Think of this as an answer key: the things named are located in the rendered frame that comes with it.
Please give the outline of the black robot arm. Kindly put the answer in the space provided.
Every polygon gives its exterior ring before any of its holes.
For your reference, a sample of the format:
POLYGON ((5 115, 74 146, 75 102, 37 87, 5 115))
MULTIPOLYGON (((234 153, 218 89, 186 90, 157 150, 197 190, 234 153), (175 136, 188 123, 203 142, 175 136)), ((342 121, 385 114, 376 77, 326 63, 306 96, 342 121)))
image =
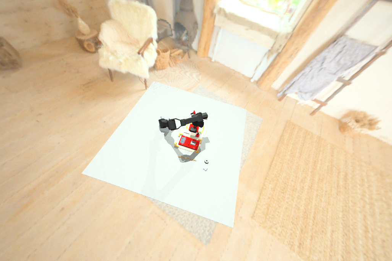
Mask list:
POLYGON ((167 120, 167 119, 161 118, 161 119, 159 119, 159 125, 160 125, 160 128, 168 127, 169 130, 173 131, 173 130, 179 129, 181 126, 185 126, 186 124, 189 124, 192 122, 198 122, 196 127, 199 126, 200 128, 202 128, 204 126, 203 119, 207 119, 207 118, 208 118, 207 113, 199 112, 197 114, 192 115, 191 118, 187 118, 187 119, 174 118, 174 119, 167 120), (175 119, 180 121, 181 126, 179 128, 176 127, 175 119))

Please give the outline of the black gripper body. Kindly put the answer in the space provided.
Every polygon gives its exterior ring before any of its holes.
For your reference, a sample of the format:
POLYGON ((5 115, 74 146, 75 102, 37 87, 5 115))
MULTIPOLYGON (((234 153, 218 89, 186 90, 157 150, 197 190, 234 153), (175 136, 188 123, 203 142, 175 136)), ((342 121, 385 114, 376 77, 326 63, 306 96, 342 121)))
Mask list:
POLYGON ((197 123, 198 122, 192 122, 193 127, 190 128, 190 132, 196 133, 196 131, 197 131, 197 128, 196 128, 197 123))

